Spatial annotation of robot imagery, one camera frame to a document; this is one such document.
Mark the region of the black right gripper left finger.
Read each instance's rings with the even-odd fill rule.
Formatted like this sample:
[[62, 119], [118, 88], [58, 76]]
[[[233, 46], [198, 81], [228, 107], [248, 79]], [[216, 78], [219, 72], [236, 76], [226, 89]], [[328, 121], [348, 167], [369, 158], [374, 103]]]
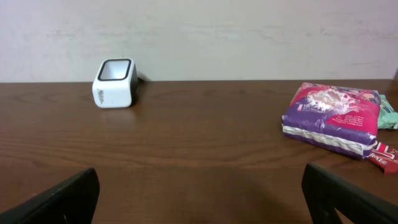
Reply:
[[3, 212], [1, 223], [90, 224], [99, 193], [97, 173], [89, 168]]

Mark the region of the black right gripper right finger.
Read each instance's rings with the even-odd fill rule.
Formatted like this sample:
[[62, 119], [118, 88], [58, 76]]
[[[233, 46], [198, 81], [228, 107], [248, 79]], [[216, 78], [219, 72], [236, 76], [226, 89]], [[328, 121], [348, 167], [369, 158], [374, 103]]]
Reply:
[[314, 223], [341, 223], [339, 212], [353, 223], [397, 223], [397, 205], [315, 164], [305, 167], [302, 191]]

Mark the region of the red orange snack bar wrapper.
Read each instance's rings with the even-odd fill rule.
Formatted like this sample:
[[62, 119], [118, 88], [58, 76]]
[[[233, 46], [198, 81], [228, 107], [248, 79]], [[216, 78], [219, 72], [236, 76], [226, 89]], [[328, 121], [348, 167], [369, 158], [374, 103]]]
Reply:
[[397, 149], [382, 142], [375, 142], [368, 160], [381, 168], [385, 174], [397, 172]]

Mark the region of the purple Carefree packet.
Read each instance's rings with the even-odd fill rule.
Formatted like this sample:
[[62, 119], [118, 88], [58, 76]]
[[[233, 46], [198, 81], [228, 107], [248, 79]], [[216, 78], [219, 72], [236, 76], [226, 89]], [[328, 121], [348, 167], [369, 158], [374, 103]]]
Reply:
[[282, 115], [285, 136], [361, 159], [377, 140], [381, 97], [376, 90], [304, 82]]

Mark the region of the mint green snack packet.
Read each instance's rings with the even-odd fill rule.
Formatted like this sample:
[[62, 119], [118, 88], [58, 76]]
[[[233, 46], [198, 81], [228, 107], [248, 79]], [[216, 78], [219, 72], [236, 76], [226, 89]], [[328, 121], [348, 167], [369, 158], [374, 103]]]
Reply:
[[377, 121], [379, 129], [397, 129], [398, 114], [389, 104], [385, 95], [380, 95], [381, 105]]

